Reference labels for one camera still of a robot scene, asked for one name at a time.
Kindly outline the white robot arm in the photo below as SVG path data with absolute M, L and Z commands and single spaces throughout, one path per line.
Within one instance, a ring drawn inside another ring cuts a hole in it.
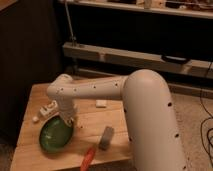
M 171 93 L 157 72 L 142 69 L 128 76 L 75 83 L 62 74 L 47 88 L 69 121 L 75 115 L 75 99 L 120 100 L 137 171 L 187 171 L 186 159 Z

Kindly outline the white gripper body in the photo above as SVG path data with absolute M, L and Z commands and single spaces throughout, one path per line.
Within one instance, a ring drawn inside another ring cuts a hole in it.
M 59 115 L 66 125 L 72 126 L 76 120 L 77 107 L 72 100 L 58 101 Z

